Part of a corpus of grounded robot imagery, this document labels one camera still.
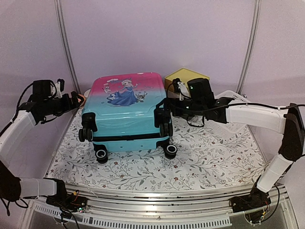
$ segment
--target floral tablecloth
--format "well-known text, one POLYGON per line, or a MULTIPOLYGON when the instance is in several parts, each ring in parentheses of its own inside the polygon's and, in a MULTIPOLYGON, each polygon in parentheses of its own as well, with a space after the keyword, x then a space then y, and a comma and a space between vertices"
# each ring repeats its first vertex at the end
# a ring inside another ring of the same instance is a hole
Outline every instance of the floral tablecloth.
MULTIPOLYGON (((194 118, 194 123, 201 119, 194 118)), ((78 140, 81 110, 76 114, 47 173, 66 183, 107 189, 148 192, 215 189, 249 184, 264 170, 264 160, 246 125, 205 121, 205 127, 191 127, 173 118, 175 159, 161 148, 110 152, 109 160, 96 161, 93 145, 78 140)))

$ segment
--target yellow box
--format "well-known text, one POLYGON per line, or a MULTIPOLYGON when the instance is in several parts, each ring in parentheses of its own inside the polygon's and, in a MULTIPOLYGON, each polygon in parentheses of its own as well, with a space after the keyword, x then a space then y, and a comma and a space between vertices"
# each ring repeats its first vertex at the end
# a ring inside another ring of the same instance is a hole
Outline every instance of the yellow box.
MULTIPOLYGON (((197 78, 204 78, 210 80, 210 78, 206 75, 202 75, 200 73, 194 72, 192 70, 186 69, 186 68, 181 68, 174 73, 166 76, 165 81, 164 81, 164 87, 167 90, 168 86, 173 82, 174 79, 179 78, 181 82, 183 82, 188 89, 187 82, 193 79, 197 78)), ((169 91, 173 91, 173 86, 170 86, 169 91)))

